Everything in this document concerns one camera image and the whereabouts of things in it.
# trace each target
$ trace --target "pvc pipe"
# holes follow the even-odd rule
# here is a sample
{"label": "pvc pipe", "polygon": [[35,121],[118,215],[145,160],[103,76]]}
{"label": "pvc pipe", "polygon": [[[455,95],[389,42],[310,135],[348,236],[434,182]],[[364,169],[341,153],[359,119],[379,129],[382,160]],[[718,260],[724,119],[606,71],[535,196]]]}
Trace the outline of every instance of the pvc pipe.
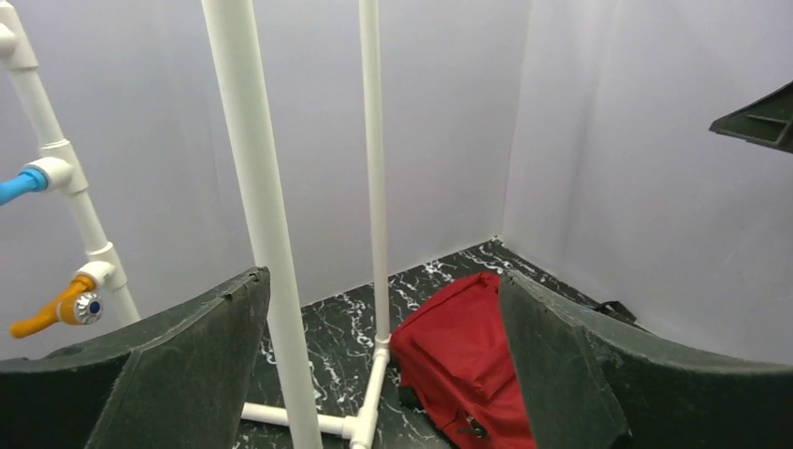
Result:
{"label": "pvc pipe", "polygon": [[382,383],[385,381],[385,369],[388,366],[389,358],[388,345],[378,345],[372,357],[372,372],[369,375],[364,405],[358,412],[357,426],[350,440],[352,449],[370,449],[372,446],[374,433],[377,429]]}
{"label": "pvc pipe", "polygon": [[58,124],[50,100],[47,98],[47,91],[37,72],[38,60],[27,34],[16,10],[6,1],[0,1],[0,23],[17,38],[15,51],[3,59],[3,64],[11,74],[22,107],[36,132],[39,153],[45,158],[61,159],[73,169],[68,182],[60,188],[61,193],[64,194],[66,204],[75,218],[88,259],[108,262],[115,267],[107,281],[106,289],[114,299],[119,321],[123,326],[130,325],[140,320],[140,315],[127,288],[126,273],[113,244],[105,235],[94,204],[88,196],[88,182],[77,154],[71,143],[64,138],[61,125]]}
{"label": "pvc pipe", "polygon": [[359,0],[361,60],[364,71],[364,112],[367,130],[369,225],[374,266],[377,340],[391,335],[388,301],[388,243],[385,229],[385,156],[382,149],[382,86],[378,0]]}
{"label": "pvc pipe", "polygon": [[0,23],[0,59],[8,58],[17,48],[17,35]]}
{"label": "pvc pipe", "polygon": [[[355,417],[328,416],[318,414],[320,430],[323,433],[339,435],[349,439],[353,434]],[[280,407],[270,407],[268,405],[251,404],[246,402],[242,407],[242,419],[256,421],[257,423],[275,424],[277,426],[289,426],[286,410]]]}
{"label": "pvc pipe", "polygon": [[253,260],[270,268],[267,322],[292,444],[322,441],[252,0],[202,0]]}

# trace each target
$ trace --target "black strap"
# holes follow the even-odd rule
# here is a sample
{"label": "black strap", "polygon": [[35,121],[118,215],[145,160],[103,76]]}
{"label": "black strap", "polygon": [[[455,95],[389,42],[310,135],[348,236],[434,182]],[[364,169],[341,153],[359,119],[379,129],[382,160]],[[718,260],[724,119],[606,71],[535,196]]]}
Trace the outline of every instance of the black strap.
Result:
{"label": "black strap", "polygon": [[469,423],[471,424],[470,428],[459,428],[457,433],[473,433],[476,438],[487,438],[487,429],[479,424],[479,421],[470,418]]}
{"label": "black strap", "polygon": [[623,304],[623,303],[621,303],[619,301],[601,302],[597,306],[593,307],[592,310],[600,312],[600,313],[603,313],[603,314],[606,314],[606,315],[608,315],[609,312],[613,312],[613,313],[622,315],[622,317],[625,318],[626,320],[628,320],[630,323],[635,323],[636,322],[636,315],[631,313],[627,309],[627,307],[625,307],[625,304]]}

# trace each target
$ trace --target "dark green panel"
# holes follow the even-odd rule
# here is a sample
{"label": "dark green panel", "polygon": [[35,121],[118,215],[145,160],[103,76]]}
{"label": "dark green panel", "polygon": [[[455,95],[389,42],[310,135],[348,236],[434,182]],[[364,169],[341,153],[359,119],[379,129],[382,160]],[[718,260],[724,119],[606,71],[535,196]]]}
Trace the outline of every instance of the dark green panel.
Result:
{"label": "dark green panel", "polygon": [[40,360],[0,362],[0,447],[231,447],[266,327],[269,273]]}
{"label": "dark green panel", "polygon": [[[519,274],[505,277],[500,294],[513,363],[540,449],[793,447],[792,367],[661,339]],[[580,359],[589,370],[581,368]],[[588,394],[565,391],[581,385]],[[594,387],[599,395],[591,393]],[[611,395],[618,408],[593,413],[604,400],[611,404]],[[628,435],[610,424],[619,422],[619,413]],[[604,442],[604,428],[613,439]]]}
{"label": "dark green panel", "polygon": [[711,131],[793,152],[793,83],[716,120]]}

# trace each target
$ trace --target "red bag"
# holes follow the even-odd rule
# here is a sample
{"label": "red bag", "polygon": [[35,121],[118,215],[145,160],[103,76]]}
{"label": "red bag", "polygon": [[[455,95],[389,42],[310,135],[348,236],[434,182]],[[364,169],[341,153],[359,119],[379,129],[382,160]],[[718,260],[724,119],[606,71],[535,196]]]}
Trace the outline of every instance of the red bag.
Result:
{"label": "red bag", "polygon": [[441,289],[391,336],[391,351],[433,423],[461,449],[535,449],[498,308],[499,277]]}

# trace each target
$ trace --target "black marble floor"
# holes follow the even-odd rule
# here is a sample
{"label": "black marble floor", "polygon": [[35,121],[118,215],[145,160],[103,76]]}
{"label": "black marble floor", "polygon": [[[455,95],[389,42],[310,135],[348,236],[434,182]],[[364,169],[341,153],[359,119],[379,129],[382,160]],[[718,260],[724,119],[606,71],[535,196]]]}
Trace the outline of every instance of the black marble floor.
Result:
{"label": "black marble floor", "polygon": [[[504,269],[521,271],[577,302],[594,303],[493,239],[389,278],[393,328],[451,281],[484,270],[501,273]],[[305,307],[303,320],[317,410],[334,416],[356,414],[364,399],[373,347],[374,296],[371,285]],[[264,336],[259,350],[261,354],[252,374],[248,401],[283,407],[269,335]],[[389,368],[382,388],[374,447],[451,447],[432,427],[425,413],[399,405],[398,380],[397,370]],[[323,435],[323,443],[325,448],[346,448],[349,444],[331,435]],[[287,427],[242,421],[233,447],[283,449],[292,447],[292,444]]]}

